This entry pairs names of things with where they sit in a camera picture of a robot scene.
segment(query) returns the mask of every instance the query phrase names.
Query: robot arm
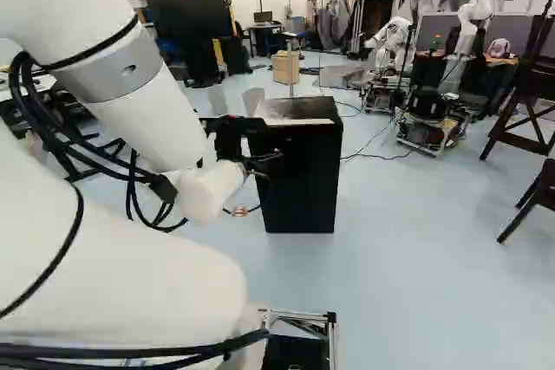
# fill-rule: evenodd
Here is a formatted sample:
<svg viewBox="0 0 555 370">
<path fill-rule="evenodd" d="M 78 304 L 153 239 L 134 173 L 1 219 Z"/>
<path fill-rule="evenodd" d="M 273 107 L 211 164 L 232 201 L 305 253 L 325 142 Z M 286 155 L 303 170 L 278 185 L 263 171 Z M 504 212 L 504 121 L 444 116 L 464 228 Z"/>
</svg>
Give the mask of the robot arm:
<svg viewBox="0 0 555 370">
<path fill-rule="evenodd" d="M 478 28 L 471 21 L 481 21 L 492 17 L 501 9 L 502 0 L 470 0 L 463 4 L 458 12 L 460 36 L 455 53 L 469 54 Z"/>
<path fill-rule="evenodd" d="M 215 162 L 127 0 L 0 4 L 0 36 L 18 42 L 157 172 L 168 172 L 186 216 L 204 221 L 221 211 L 245 170 Z M 17 88 L 18 74 L 10 76 Z M 3 123 L 0 146 L 0 342 L 150 348 L 237 335 L 247 288 L 232 259 L 89 201 L 31 158 Z M 201 158 L 206 168 L 198 170 Z M 24 297 L 64 247 L 46 284 Z"/>
<path fill-rule="evenodd" d="M 3 0 L 2 6 L 0 37 L 18 42 L 156 172 L 171 172 L 186 217 L 204 222 L 221 212 L 244 183 L 245 169 L 215 161 L 195 112 L 127 0 Z"/>
<path fill-rule="evenodd" d="M 407 49 L 408 27 L 410 21 L 404 17 L 395 16 L 381 28 L 374 36 L 365 42 L 365 47 L 368 49 L 378 49 L 375 57 L 375 71 L 380 72 L 387 68 L 390 59 L 389 53 L 395 53 L 395 70 L 401 71 L 402 64 Z M 412 55 L 414 49 L 412 46 L 408 48 L 410 55 L 407 62 L 412 62 Z"/>
</svg>

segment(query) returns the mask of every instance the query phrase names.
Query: blue bin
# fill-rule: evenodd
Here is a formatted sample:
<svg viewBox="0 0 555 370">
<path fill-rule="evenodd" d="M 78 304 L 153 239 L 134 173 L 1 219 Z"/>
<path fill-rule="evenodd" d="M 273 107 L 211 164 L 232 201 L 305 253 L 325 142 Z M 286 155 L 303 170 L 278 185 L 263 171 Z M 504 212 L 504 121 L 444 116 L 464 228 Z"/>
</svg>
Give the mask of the blue bin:
<svg viewBox="0 0 555 370">
<path fill-rule="evenodd" d="M 175 54 L 180 55 L 181 49 L 177 47 L 173 42 L 166 41 L 161 38 L 156 38 L 156 44 L 158 45 L 158 49 L 160 52 L 167 52 L 168 54 Z"/>
<path fill-rule="evenodd" d="M 147 22 L 153 21 L 153 12 L 151 12 L 150 9 L 144 9 L 143 15 L 145 16 Z"/>
</svg>

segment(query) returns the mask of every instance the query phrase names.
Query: light blue floor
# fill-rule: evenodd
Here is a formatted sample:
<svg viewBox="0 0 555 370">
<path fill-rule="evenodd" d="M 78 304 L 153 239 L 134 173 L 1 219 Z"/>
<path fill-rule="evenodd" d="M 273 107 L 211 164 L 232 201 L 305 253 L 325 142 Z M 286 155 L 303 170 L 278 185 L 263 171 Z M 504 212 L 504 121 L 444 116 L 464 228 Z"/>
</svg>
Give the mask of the light blue floor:
<svg viewBox="0 0 555 370">
<path fill-rule="evenodd" d="M 335 55 L 321 59 L 322 65 L 344 62 Z M 317 64 L 317 55 L 308 53 L 303 65 Z M 303 75 L 297 92 L 318 93 L 315 79 Z M 231 113 L 244 112 L 241 94 L 251 87 L 264 88 L 267 97 L 288 95 L 267 69 L 235 75 L 222 85 Z M 184 91 L 201 114 L 210 113 L 206 91 Z M 355 92 L 323 93 L 359 103 Z M 343 154 L 350 154 L 389 118 L 360 114 L 343 122 Z M 232 256 L 245 271 L 252 302 L 336 311 L 341 369 L 552 370 L 555 214 L 538 208 L 505 246 L 495 242 L 543 159 L 499 144 L 480 162 L 492 125 L 470 126 L 467 139 L 441 159 L 413 153 L 344 163 L 331 236 L 266 234 L 260 212 L 222 214 L 176 234 Z M 384 156 L 406 151 L 392 135 L 366 150 Z M 82 189 L 124 215 L 123 184 L 95 178 Z M 143 199 L 153 210 L 155 201 L 146 193 Z M 228 207 L 257 203 L 249 179 Z"/>
</svg>

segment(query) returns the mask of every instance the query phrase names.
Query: cardboard box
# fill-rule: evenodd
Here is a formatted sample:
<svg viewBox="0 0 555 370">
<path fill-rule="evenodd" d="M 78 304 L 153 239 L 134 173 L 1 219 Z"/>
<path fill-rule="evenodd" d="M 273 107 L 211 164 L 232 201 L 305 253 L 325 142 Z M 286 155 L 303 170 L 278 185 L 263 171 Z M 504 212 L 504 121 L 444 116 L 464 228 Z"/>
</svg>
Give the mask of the cardboard box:
<svg viewBox="0 0 555 370">
<path fill-rule="evenodd" d="M 289 63 L 287 59 L 287 51 L 278 51 L 272 57 L 274 67 L 274 81 L 282 84 L 289 84 Z M 291 82 L 298 83 L 299 78 L 299 59 L 298 51 L 291 52 Z"/>
</svg>

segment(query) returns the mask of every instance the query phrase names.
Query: chair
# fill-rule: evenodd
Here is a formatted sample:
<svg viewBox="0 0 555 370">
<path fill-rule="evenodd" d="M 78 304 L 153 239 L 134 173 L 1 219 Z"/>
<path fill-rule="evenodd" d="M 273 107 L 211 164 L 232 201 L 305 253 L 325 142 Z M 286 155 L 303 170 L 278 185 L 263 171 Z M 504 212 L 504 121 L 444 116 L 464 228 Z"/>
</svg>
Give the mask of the chair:
<svg viewBox="0 0 555 370">
<path fill-rule="evenodd" d="M 516 205 L 519 214 L 497 237 L 497 242 L 503 244 L 537 204 L 555 211 L 555 159 L 545 160 L 538 177 Z"/>
</svg>

